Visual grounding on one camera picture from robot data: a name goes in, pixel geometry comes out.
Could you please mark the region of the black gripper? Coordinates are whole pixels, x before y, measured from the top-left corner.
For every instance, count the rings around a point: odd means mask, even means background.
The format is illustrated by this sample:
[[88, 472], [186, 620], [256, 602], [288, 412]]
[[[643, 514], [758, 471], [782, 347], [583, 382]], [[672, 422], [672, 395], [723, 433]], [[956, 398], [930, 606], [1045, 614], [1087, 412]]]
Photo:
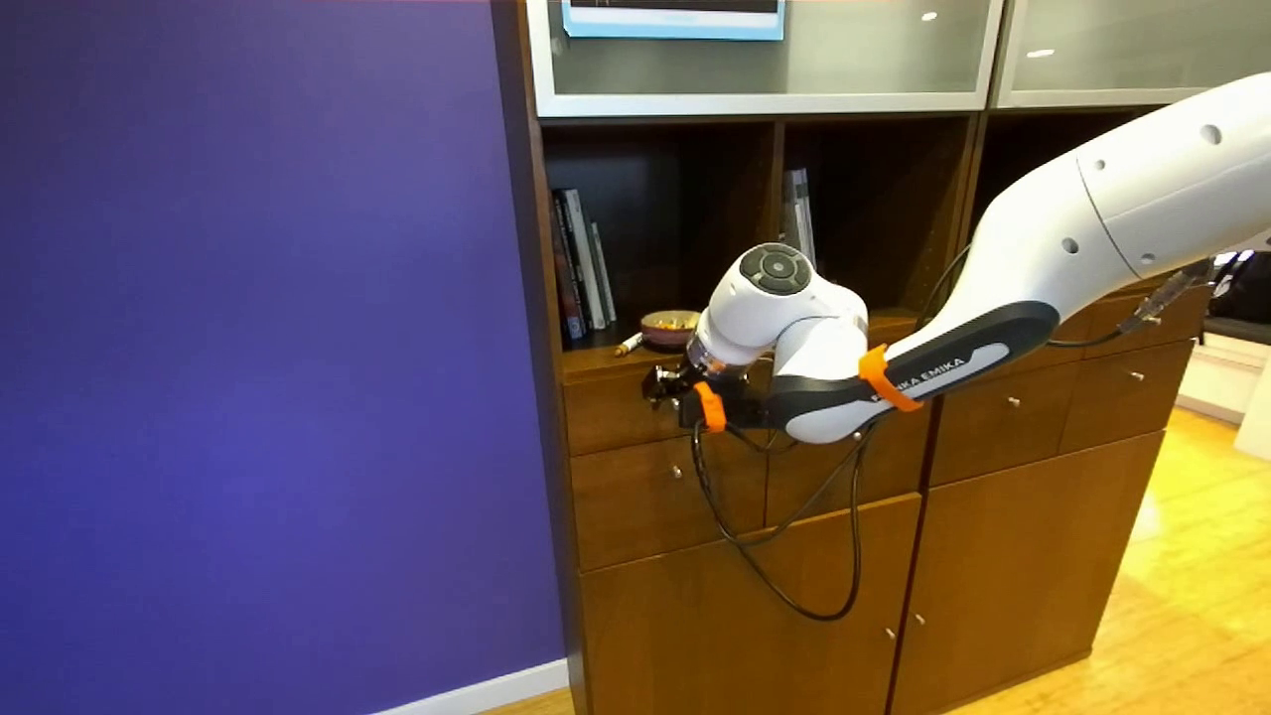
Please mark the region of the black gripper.
[[686, 366], [654, 366], [643, 379], [643, 398], [652, 407], [672, 407], [684, 431], [721, 431], [723, 427], [723, 398], [701, 369]]

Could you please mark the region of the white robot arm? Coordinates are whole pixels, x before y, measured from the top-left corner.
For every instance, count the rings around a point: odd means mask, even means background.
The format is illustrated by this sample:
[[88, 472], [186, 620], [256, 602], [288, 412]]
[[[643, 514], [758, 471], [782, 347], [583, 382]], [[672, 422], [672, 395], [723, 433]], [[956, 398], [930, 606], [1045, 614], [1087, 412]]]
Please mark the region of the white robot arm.
[[1009, 183], [976, 218], [942, 310], [868, 339], [868, 304], [787, 241], [714, 283], [677, 369], [643, 395], [701, 433], [780, 431], [836, 447], [1009, 366], [1113, 290], [1271, 235], [1271, 76], [1121, 122]]

